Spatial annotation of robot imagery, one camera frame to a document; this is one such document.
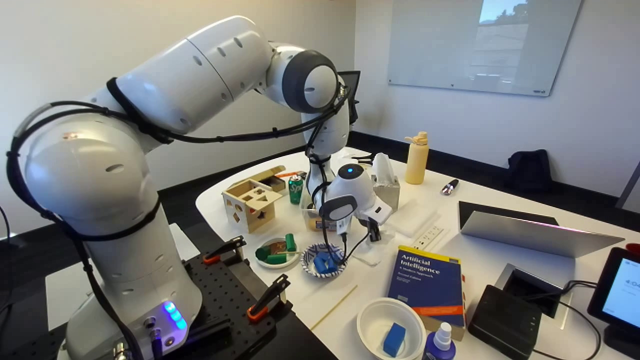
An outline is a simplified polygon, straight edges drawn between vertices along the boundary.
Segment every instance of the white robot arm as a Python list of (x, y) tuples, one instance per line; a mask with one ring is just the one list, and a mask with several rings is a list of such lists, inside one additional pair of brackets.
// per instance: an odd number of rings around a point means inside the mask
[[(251, 20), (231, 17), (181, 40), (85, 100), (131, 115), (123, 100), (116, 100), (115, 84), (146, 122), (184, 136), (254, 89), (309, 122), (344, 102), (341, 81), (322, 54), (270, 43)], [(32, 113), (14, 139), (29, 132), (29, 124), (48, 109)], [(307, 188), (326, 219), (354, 215), (382, 224), (391, 209), (375, 196), (362, 168), (348, 165), (335, 177), (328, 166), (330, 155), (346, 145), (348, 132), (348, 106), (321, 127), (305, 131), (312, 162)], [(22, 186), (27, 200), (33, 200), (27, 201), (30, 206), (56, 214), (81, 234), (104, 281), (102, 291), (137, 339), (144, 360), (153, 358), (145, 322), (154, 319), (153, 328), (162, 337), (175, 339), (163, 347), (166, 354), (184, 343), (202, 304), (200, 290), (180, 262), (145, 161), (145, 154), (159, 145), (158, 136), (131, 122), (77, 113), (47, 126), (33, 140)], [(15, 158), (10, 156), (8, 170), (13, 160), (17, 166), (18, 150), (12, 146)], [(164, 313), (169, 302), (180, 311), (176, 322)], [(69, 320), (60, 358), (96, 359), (121, 337), (90, 297)]]

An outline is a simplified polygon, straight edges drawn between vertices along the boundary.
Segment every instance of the bottle cap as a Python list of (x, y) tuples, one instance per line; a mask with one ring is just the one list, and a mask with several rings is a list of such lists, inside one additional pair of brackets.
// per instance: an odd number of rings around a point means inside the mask
[(428, 143), (428, 139), (427, 139), (427, 133), (425, 131), (421, 131), (418, 133), (417, 136), (414, 136), (413, 138), (410, 138), (409, 136), (407, 136), (406, 138), (404, 138), (406, 141), (412, 142), (416, 145), (427, 145)]
[(451, 348), (451, 325), (448, 322), (440, 324), (440, 328), (433, 337), (433, 343), (436, 348), (447, 351)]

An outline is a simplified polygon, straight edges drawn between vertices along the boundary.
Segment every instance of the book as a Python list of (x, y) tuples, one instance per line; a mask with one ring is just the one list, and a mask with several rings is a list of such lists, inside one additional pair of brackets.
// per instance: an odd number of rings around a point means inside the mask
[(400, 246), (387, 296), (409, 305), (429, 331), (451, 324), (451, 337), (466, 330), (465, 282), (459, 259)]

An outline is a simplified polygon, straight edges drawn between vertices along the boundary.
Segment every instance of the electrical outlet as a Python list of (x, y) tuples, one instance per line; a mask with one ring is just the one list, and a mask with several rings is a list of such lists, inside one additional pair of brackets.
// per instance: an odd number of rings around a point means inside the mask
[(417, 238), (413, 242), (411, 247), (418, 250), (424, 250), (424, 248), (426, 248), (427, 245), (429, 245), (433, 240), (435, 240), (435, 238), (437, 238), (438, 235), (442, 234), (443, 231), (444, 231), (444, 228), (434, 225), (431, 229), (428, 229), (427, 231), (424, 232), (424, 234), (422, 234), (419, 238)]

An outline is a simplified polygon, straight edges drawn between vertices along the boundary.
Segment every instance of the green soda can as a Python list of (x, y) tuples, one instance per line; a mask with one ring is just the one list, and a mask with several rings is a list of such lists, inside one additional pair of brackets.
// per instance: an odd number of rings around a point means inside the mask
[(298, 205), (300, 203), (304, 184), (305, 181), (302, 180), (300, 175), (293, 175), (289, 178), (289, 201), (291, 201), (291, 204)]

